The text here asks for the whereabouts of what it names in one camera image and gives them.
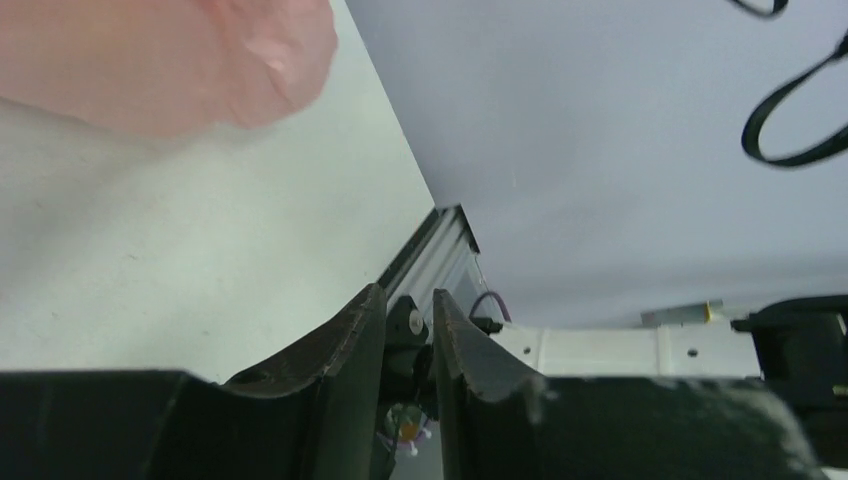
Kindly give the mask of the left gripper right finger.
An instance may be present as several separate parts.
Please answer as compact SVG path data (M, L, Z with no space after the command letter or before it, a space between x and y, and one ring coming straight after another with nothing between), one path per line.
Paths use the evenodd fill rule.
M548 377L433 295L447 479L820 479L788 407L752 380Z

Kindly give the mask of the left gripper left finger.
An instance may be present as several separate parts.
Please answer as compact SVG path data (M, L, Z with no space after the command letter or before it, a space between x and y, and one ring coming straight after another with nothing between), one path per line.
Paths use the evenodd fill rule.
M369 284L217 384L186 371L5 372L5 479L365 479L386 327Z

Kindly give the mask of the pink plastic bag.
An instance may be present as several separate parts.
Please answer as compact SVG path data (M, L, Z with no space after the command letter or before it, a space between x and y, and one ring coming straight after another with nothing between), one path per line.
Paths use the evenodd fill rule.
M4 99L127 133L256 128L315 101L327 1L5 1Z

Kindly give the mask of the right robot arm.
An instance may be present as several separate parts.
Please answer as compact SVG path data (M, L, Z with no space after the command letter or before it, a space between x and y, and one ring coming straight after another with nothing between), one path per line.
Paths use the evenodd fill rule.
M801 420L824 463L847 466L847 298L779 301L757 311L711 301L646 312L625 329L498 324L493 340L555 376L759 379Z

